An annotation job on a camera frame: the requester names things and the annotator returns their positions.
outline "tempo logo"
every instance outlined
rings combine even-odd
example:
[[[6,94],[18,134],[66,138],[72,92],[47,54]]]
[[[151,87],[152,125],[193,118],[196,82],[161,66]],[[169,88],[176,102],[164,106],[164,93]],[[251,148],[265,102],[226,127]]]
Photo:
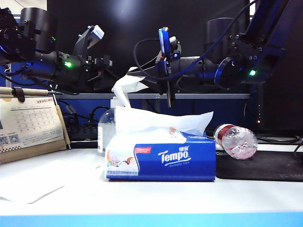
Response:
[[[175,163],[186,162],[191,160],[191,157],[188,157],[188,150],[180,151],[172,154],[167,154],[169,151],[160,152],[158,156],[161,156],[161,163],[164,166],[168,166]]]

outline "red label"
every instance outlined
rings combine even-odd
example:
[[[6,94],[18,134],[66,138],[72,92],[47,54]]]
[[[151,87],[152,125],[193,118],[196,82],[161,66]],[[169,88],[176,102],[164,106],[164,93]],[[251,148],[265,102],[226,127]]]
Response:
[[[136,154],[149,154],[152,151],[152,147],[135,148],[134,151]]]
[[[229,130],[230,128],[232,128],[234,125],[233,124],[230,124],[230,125],[226,125],[224,128],[222,128],[220,131],[219,131],[219,134],[218,134],[218,140],[222,140],[222,137],[224,135],[224,133]]]

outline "qr code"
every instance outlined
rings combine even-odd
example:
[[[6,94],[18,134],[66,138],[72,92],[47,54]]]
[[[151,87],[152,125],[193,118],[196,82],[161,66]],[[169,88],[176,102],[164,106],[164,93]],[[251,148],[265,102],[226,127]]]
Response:
[[[7,136],[0,137],[0,146],[8,145],[8,144],[9,144],[9,140]]]
[[[19,143],[19,142],[20,142],[19,136],[18,136],[18,135],[9,136],[9,140],[10,140],[10,143],[11,143],[11,144]]]

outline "plastic bottle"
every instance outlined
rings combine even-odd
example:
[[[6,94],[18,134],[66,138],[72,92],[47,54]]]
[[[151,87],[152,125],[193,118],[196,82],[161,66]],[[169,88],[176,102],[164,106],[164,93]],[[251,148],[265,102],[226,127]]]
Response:
[[[98,153],[105,155],[105,148],[116,133],[115,109],[123,106],[117,97],[110,100],[110,109],[102,114],[98,123]]]
[[[250,158],[258,148],[257,137],[251,130],[233,124],[218,126],[214,138],[235,159]]]

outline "calendar page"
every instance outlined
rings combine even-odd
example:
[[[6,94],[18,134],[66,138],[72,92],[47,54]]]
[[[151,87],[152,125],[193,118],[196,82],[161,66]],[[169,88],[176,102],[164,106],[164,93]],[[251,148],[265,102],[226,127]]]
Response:
[[[0,99],[0,152],[63,139],[52,97]]]

